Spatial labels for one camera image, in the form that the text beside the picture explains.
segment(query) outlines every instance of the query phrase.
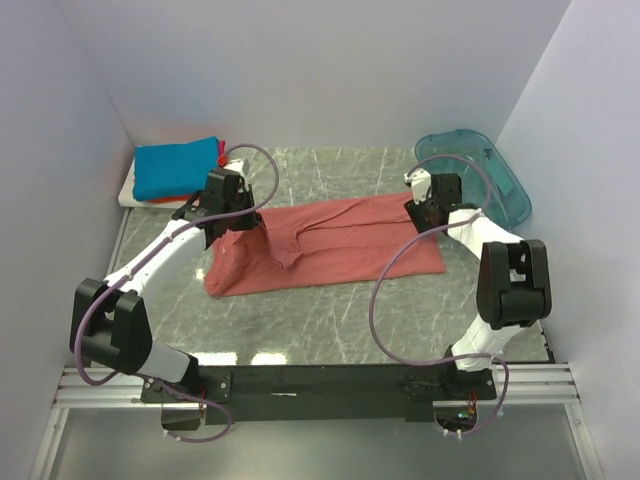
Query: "marble tabletop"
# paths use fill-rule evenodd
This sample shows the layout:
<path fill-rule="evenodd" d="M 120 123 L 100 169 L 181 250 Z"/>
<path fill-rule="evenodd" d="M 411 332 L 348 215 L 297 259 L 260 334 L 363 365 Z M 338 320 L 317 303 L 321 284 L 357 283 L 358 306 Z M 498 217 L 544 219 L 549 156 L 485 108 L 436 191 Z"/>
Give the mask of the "marble tabletop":
<path fill-rule="evenodd" d="M 403 173 L 415 165 L 406 148 L 271 149 L 280 188 L 269 206 L 405 191 Z M 267 194 L 273 172 L 251 150 L 250 182 L 256 202 Z M 128 215 L 116 268 L 130 261 L 164 228 L 171 210 L 134 208 Z M 378 295 L 381 337 L 403 357 L 435 359 L 466 331 L 475 316 L 478 261 L 465 247 L 439 237 L 443 275 L 387 280 Z M 368 328 L 372 282 L 297 288 L 212 298 L 204 276 L 213 254 L 203 252 L 147 305 L 154 338 L 195 353 L 204 364 L 378 363 L 382 354 Z M 546 362 L 546 341 L 536 324 L 511 340 L 508 361 Z"/>

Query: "white wall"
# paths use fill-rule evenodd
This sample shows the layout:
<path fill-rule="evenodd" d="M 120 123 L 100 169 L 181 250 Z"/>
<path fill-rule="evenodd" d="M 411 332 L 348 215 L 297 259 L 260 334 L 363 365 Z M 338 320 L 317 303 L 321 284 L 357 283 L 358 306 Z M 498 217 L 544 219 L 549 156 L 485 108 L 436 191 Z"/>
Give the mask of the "white wall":
<path fill-rule="evenodd" d="M 132 144 L 50 0 L 0 14 L 0 477 L 28 474 L 64 362 L 73 292 L 104 275 Z"/>
<path fill-rule="evenodd" d="M 638 478 L 640 3 L 573 0 L 498 148 L 549 248 L 554 351 L 568 359 L 608 478 Z"/>
<path fill-rule="evenodd" d="M 495 139 L 569 0 L 57 0 L 134 142 Z"/>

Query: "cable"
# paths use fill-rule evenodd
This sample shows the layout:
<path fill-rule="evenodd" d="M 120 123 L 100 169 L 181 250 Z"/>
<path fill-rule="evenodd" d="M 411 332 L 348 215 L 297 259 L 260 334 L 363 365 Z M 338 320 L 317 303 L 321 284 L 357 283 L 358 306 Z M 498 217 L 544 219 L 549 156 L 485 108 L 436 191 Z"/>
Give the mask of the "cable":
<path fill-rule="evenodd" d="M 94 387 L 98 387 L 100 385 L 104 385 L 105 383 L 107 383 L 109 380 L 111 380 L 118 373 L 117 371 L 114 370 L 113 372 L 111 372 L 106 377 L 104 377 L 102 379 L 99 379 L 99 380 L 95 380 L 95 379 L 93 379 L 93 378 L 91 378 L 89 376 L 89 374 L 87 373 L 87 371 L 84 368 L 84 365 L 82 364 L 82 337 L 84 336 L 84 332 L 87 329 L 87 326 L 89 325 L 89 320 L 96 313 L 96 311 L 98 310 L 100 305 L 102 305 L 102 303 L 114 291 L 118 290 L 125 283 L 127 283 L 127 280 L 129 280 L 136 273 L 138 273 L 147 263 L 149 263 L 149 261 L 151 261 L 152 258 L 154 258 L 158 253 L 160 253 L 160 251 L 162 251 L 162 249 L 164 247 L 166 247 L 169 243 L 171 243 L 171 240 L 173 238 L 175 238 L 176 236 L 180 235 L 181 233 L 185 232 L 186 230 L 188 230 L 188 229 L 190 229 L 192 227 L 201 225 L 203 223 L 212 222 L 212 221 L 216 221 L 216 220 L 223 220 L 223 219 L 226 219 L 226 218 L 240 217 L 242 215 L 246 215 L 248 213 L 255 212 L 259 208 L 262 208 L 263 206 L 265 206 L 267 204 L 267 202 L 269 202 L 269 200 L 271 200 L 273 198 L 273 196 L 275 195 L 276 191 L 278 190 L 278 184 L 280 183 L 280 174 L 278 172 L 278 167 L 276 165 L 276 162 L 273 160 L 273 157 L 271 156 L 271 154 L 269 152 L 267 152 L 264 148 L 262 148 L 262 147 L 260 147 L 258 145 L 254 145 L 252 143 L 240 143 L 238 145 L 234 145 L 233 147 L 229 148 L 225 152 L 225 156 L 228 156 L 231 152 L 233 152 L 235 150 L 238 150 L 239 148 L 252 148 L 254 150 L 259 151 L 260 153 L 262 153 L 266 157 L 266 159 L 269 161 L 269 163 L 273 167 L 273 173 L 274 173 L 273 188 L 271 189 L 271 191 L 265 197 L 264 200 L 262 200 L 260 203 L 258 203 L 256 205 L 254 205 L 253 207 L 247 208 L 245 210 L 240 210 L 240 211 L 237 211 L 237 212 L 229 212 L 229 213 L 221 213 L 221 214 L 218 214 L 218 215 L 210 215 L 208 217 L 200 218 L 198 220 L 195 220 L 193 222 L 187 223 L 187 224 L 182 225 L 181 227 L 175 229 L 171 233 L 170 238 L 169 237 L 165 237 L 164 239 L 162 239 L 160 241 L 160 243 L 158 243 L 158 245 L 156 245 L 153 250 L 151 250 L 136 265 L 134 265 L 131 268 L 131 271 L 129 272 L 128 275 L 124 275 L 122 278 L 120 278 L 119 280 L 114 282 L 113 285 L 109 286 L 100 296 L 98 296 L 98 298 L 96 298 L 96 300 L 89 306 L 89 308 L 85 312 L 84 316 L 82 317 L 82 320 L 80 321 L 80 325 L 78 325 L 78 331 L 76 332 L 76 338 L 75 338 L 74 343 L 73 343 L 73 357 L 74 357 L 76 369 L 78 370 L 78 374 L 80 375 L 80 378 L 82 378 L 82 380 L 84 380 L 87 384 L 89 384 L 91 386 L 94 386 Z M 169 387 L 164 382 L 162 383 L 162 385 L 163 385 L 163 388 L 165 390 L 167 390 L 168 392 L 170 392 L 172 395 L 174 395 L 173 392 L 176 392 L 175 393 L 176 396 L 178 396 L 180 398 L 184 398 L 185 400 L 190 400 L 192 398 L 195 398 L 195 397 L 191 397 L 190 395 L 180 393 L 177 390 L 174 390 L 172 387 Z M 231 428 L 231 424 L 233 423 L 233 419 L 231 418 L 231 414 L 224 407 L 222 407 L 221 405 L 218 405 L 217 403 L 211 402 L 209 400 L 206 400 L 205 403 L 207 405 L 212 406 L 213 408 L 218 408 L 223 413 L 225 413 L 225 415 L 227 416 L 227 419 L 229 420 L 229 423 L 227 424 L 227 427 L 220 434 L 215 435 L 214 437 L 210 437 L 210 439 L 198 439 L 198 441 L 193 441 L 193 439 L 192 439 L 191 443 L 202 443 L 202 441 L 211 441 L 211 440 L 215 440 L 217 438 L 220 438 L 220 436 L 224 435 L 229 430 L 229 428 Z"/>
<path fill-rule="evenodd" d="M 425 160 L 422 160 L 422 161 L 418 162 L 417 165 L 415 165 L 411 170 L 409 170 L 407 175 L 411 176 L 411 174 L 413 172 L 415 172 L 418 168 L 421 168 L 425 164 L 427 164 L 427 163 L 429 163 L 429 162 L 431 162 L 433 160 L 436 160 L 438 158 L 452 158 L 454 160 L 466 163 L 467 165 L 471 166 L 473 169 L 475 169 L 480 174 L 480 176 L 482 177 L 482 180 L 484 181 L 484 184 L 485 184 L 485 186 L 487 188 L 487 197 L 486 197 L 484 203 L 482 204 L 481 209 L 482 210 L 486 209 L 487 206 L 489 205 L 489 202 L 491 201 L 491 183 L 489 181 L 489 177 L 487 177 L 487 174 L 484 171 L 482 171 L 482 169 L 480 167 L 478 167 L 471 160 L 467 160 L 466 158 L 460 157 L 458 155 L 446 155 L 446 154 L 433 155 L 432 157 L 429 157 L 429 158 L 427 158 Z M 387 357 L 391 358 L 392 360 L 395 360 L 398 363 L 403 363 L 405 365 L 412 365 L 412 366 L 416 366 L 416 367 L 433 367 L 433 366 L 436 366 L 436 365 L 443 365 L 445 363 L 455 362 L 457 360 L 464 360 L 466 358 L 488 358 L 488 359 L 491 359 L 492 362 L 496 362 L 496 363 L 499 363 L 500 365 L 502 365 L 502 367 L 504 368 L 504 385 L 503 385 L 503 388 L 502 388 L 502 393 L 500 394 L 500 398 L 498 399 L 498 403 L 496 404 L 496 407 L 493 409 L 491 414 L 482 423 L 480 423 L 479 425 L 475 426 L 474 428 L 472 428 L 471 430 L 469 430 L 467 432 L 462 432 L 462 435 L 470 435 L 472 433 L 477 432 L 481 428 L 483 428 L 486 425 L 488 425 L 489 423 L 491 423 L 498 416 L 498 413 L 500 412 L 500 409 L 502 408 L 504 400 L 505 400 L 505 398 L 507 396 L 507 387 L 509 385 L 509 366 L 507 365 L 507 363 L 504 360 L 502 360 L 501 358 L 493 357 L 489 353 L 467 353 L 467 354 L 464 354 L 464 355 L 453 355 L 451 357 L 441 358 L 441 359 L 438 359 L 438 360 L 410 360 L 410 359 L 407 359 L 407 358 L 402 358 L 399 355 L 396 355 L 395 353 L 390 351 L 384 345 L 384 343 L 382 343 L 382 340 L 380 340 L 380 336 L 378 335 L 378 332 L 376 331 L 374 312 L 375 312 L 375 305 L 376 305 L 376 297 L 378 295 L 378 291 L 380 290 L 380 286 L 382 285 L 382 282 L 384 281 L 384 279 L 386 278 L 387 274 L 389 273 L 389 270 L 391 270 L 393 265 L 398 261 L 398 259 L 409 248 L 411 248 L 419 240 L 421 240 L 423 238 L 427 238 L 427 237 L 429 237 L 429 236 L 431 236 L 431 235 L 433 235 L 435 233 L 443 232 L 443 231 L 448 230 L 450 228 L 462 227 L 464 225 L 470 224 L 470 223 L 474 222 L 479 216 L 480 216 L 480 212 L 476 213 L 471 218 L 469 218 L 468 220 L 465 220 L 463 222 L 456 222 L 456 223 L 452 223 L 452 224 L 449 224 L 449 225 L 441 225 L 439 227 L 431 228 L 431 229 L 427 230 L 426 232 L 422 232 L 419 235 L 416 235 L 415 237 L 413 237 L 411 240 L 409 240 L 409 242 L 404 247 L 402 247 L 400 250 L 398 250 L 398 252 L 396 252 L 396 254 L 393 256 L 393 258 L 391 258 L 391 260 L 389 260 L 389 263 L 387 263 L 387 265 L 384 267 L 384 269 L 380 273 L 380 276 L 376 280 L 376 283 L 373 285 L 373 290 L 371 292 L 371 298 L 369 299 L 369 330 L 371 330 L 371 336 L 373 337 L 373 341 L 376 342 L 376 345 L 378 346 L 378 348 L 380 350 L 382 350 L 382 352 Z"/>

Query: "transparent plastic container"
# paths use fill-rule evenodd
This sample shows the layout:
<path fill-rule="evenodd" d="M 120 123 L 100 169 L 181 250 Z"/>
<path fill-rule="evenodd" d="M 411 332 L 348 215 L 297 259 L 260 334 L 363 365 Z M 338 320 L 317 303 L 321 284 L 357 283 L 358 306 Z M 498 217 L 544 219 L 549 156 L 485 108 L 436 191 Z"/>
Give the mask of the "transparent plastic container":
<path fill-rule="evenodd" d="M 511 230 L 524 222 L 531 214 L 531 200 L 513 174 L 507 162 L 491 141 L 475 130 L 427 135 L 415 148 L 418 161 L 433 155 L 450 153 L 475 162 L 491 180 L 491 202 L 485 215 Z M 429 162 L 425 166 L 429 173 L 457 173 L 462 178 L 462 201 L 482 205 L 486 188 L 482 177 L 470 166 L 451 158 Z"/>

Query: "red towel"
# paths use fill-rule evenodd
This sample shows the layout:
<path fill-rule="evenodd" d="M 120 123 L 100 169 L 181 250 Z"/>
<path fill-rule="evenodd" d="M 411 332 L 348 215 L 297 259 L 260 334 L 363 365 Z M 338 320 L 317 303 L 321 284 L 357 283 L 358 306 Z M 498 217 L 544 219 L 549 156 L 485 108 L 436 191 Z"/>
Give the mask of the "red towel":
<path fill-rule="evenodd" d="M 227 232 L 214 242 L 207 293 L 375 280 L 416 235 L 403 207 L 410 198 L 409 192 L 261 210 L 264 226 Z M 428 238 L 409 249 L 388 277 L 445 271 L 437 240 Z"/>

